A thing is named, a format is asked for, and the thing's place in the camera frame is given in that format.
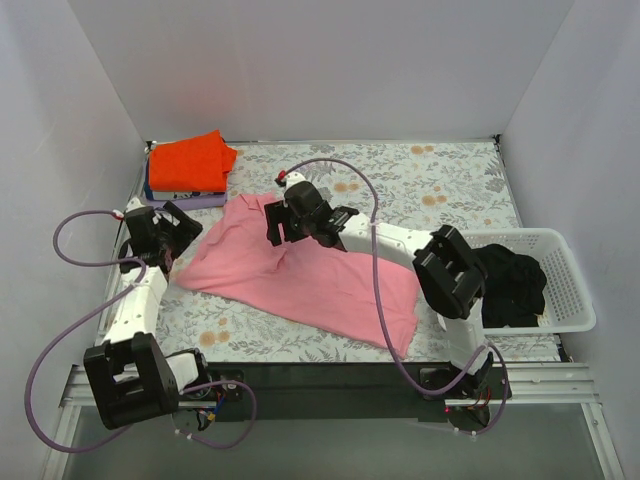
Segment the pink polo shirt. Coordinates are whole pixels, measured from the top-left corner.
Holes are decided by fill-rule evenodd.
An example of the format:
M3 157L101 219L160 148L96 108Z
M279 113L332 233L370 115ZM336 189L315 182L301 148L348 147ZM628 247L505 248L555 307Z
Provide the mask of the pink polo shirt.
M414 274L311 238L272 246L264 205L274 200L271 193L230 200L178 274L178 285L377 347L387 347L389 336L405 356L418 325Z

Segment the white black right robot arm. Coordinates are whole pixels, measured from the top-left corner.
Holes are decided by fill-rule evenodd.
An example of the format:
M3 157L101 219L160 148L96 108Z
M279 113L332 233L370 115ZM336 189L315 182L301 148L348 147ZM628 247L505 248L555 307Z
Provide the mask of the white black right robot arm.
M488 273L461 233L444 226L429 233L378 223L355 208L333 208L298 173L277 179L282 200L265 206L267 238L278 246L306 238L325 248L369 254L412 270L429 307L443 321L449 348L447 367L416 383L425 397L475 397L489 384L493 354L481 310Z

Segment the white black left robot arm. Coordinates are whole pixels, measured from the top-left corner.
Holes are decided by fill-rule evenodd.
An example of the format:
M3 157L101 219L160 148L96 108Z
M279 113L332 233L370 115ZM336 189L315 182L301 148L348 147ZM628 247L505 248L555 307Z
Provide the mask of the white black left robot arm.
M119 429L177 411L182 393L205 398L213 386L197 348L164 355L156 341L160 303L174 261L202 233L175 203L131 200L123 214L129 237L118 253L123 298L102 343L83 363L104 426Z

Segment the folded lavender shirt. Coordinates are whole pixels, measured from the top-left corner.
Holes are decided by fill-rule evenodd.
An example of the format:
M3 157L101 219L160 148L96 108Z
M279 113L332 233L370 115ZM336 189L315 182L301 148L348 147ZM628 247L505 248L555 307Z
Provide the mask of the folded lavender shirt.
M226 193L200 194L185 198L173 199L171 203L183 211L193 211L208 208L217 208L225 205L227 201Z

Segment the folded orange shirt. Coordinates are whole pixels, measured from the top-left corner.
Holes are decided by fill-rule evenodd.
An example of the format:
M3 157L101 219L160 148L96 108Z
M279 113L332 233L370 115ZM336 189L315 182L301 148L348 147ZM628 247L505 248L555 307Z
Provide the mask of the folded orange shirt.
M149 185L157 192L224 192L238 152L218 130L159 144L149 156Z

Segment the floral patterned table mat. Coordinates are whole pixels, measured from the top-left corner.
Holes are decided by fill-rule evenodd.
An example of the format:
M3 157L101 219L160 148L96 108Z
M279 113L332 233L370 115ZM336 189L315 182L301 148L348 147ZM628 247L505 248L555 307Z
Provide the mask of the floral patterned table mat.
M385 222L434 230L521 224L499 154L490 142L244 144L227 195L276 193L293 165L332 205ZM165 353L200 349L210 362L386 362L386 351L247 305L170 285L156 338Z

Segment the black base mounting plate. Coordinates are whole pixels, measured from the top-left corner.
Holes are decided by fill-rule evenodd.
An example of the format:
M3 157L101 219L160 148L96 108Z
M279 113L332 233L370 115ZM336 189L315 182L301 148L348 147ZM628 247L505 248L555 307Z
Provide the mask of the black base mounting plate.
M393 363L213 363L213 381L235 380L253 390L259 420L416 419L444 423L470 410L482 424L488 409L511 390L494 365L477 384L465 380L430 399L404 379Z

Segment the black shirt in basket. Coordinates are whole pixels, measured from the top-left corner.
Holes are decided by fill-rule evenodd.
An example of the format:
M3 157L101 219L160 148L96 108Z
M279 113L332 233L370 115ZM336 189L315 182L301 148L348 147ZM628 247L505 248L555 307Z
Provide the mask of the black shirt in basket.
M485 328L537 328L544 313L547 277L533 257L499 244L474 249L488 277L482 305Z

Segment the white plastic laundry basket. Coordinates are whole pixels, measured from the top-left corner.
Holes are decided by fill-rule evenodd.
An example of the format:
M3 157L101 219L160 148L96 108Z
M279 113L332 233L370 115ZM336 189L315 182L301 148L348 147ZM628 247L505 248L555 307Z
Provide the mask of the white plastic laundry basket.
M544 313L533 327L484 329L487 336L542 335L579 333L596 325L591 296L578 263L564 237L549 228L463 230L473 248L502 245L512 252L527 255L540 264L547 277L543 290Z

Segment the aluminium front frame rail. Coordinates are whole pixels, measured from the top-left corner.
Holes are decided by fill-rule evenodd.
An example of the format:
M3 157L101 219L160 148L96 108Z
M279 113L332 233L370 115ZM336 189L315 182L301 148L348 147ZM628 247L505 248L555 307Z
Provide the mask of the aluminium front frame rail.
M204 436L184 438L196 404L139 424L100 449L52 452L47 479L620 479L596 385L579 363L513 363L507 404L479 437L464 410L416 419L259 420L236 395Z

